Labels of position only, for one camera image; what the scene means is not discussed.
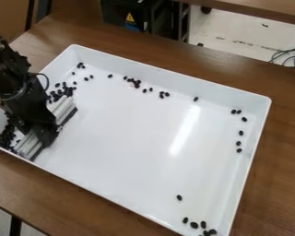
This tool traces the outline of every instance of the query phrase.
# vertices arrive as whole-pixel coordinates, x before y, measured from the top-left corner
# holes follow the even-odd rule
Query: robotic arm
[[[20,132],[26,135],[32,130],[46,148],[56,139],[58,125],[46,106],[47,88],[29,68],[27,58],[14,52],[0,37],[0,108]]]

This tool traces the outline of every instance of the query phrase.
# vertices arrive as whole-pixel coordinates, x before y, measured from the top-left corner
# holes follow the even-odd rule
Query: black cable
[[[31,73],[31,74],[34,76],[44,76],[46,78],[46,87],[44,88],[44,90],[45,91],[48,90],[48,88],[50,86],[50,80],[46,75],[44,75],[43,73]]]
[[[290,50],[281,50],[281,51],[278,51],[276,53],[274,53],[271,57],[271,60],[269,61],[269,63],[273,63],[274,61],[276,61],[279,57],[285,55],[285,54],[288,54],[288,53],[291,53],[291,52],[295,52],[295,48],[293,49],[290,49]]]

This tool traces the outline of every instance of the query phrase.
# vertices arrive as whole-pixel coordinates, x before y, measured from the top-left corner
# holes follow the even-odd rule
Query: yellow sticker
[[[132,23],[135,23],[135,20],[134,20],[134,18],[132,17],[132,15],[131,15],[130,12],[128,13],[128,16],[126,17],[126,21],[128,21],[128,22],[132,22]]]

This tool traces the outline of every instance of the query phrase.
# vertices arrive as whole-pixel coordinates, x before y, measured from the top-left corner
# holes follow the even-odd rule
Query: white surface
[[[80,61],[87,69],[76,69]],[[184,217],[229,233],[269,98],[76,45],[42,72],[52,84],[77,81],[78,112],[35,165],[183,235],[202,233]],[[89,75],[95,78],[85,82]],[[141,89],[123,76],[141,79]],[[171,96],[161,100],[161,90]],[[0,130],[4,124],[0,111]]]
[[[295,25],[217,9],[204,15],[200,6],[192,6],[189,39],[194,45],[201,42],[207,48],[268,62],[277,50],[295,48]],[[288,57],[276,63],[281,65]]]

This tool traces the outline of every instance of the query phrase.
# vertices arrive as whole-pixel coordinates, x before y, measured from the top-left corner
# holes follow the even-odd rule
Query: white tray
[[[77,69],[79,62],[86,69]],[[9,154],[182,235],[203,233],[184,225],[184,217],[206,221],[218,235],[230,233],[269,98],[78,45],[42,72],[52,85],[78,82],[78,112],[34,162]],[[84,81],[89,75],[95,78]],[[141,88],[124,76],[141,79]],[[153,92],[142,92],[150,87]],[[169,98],[159,98],[162,90]],[[0,132],[5,124],[0,110]]]

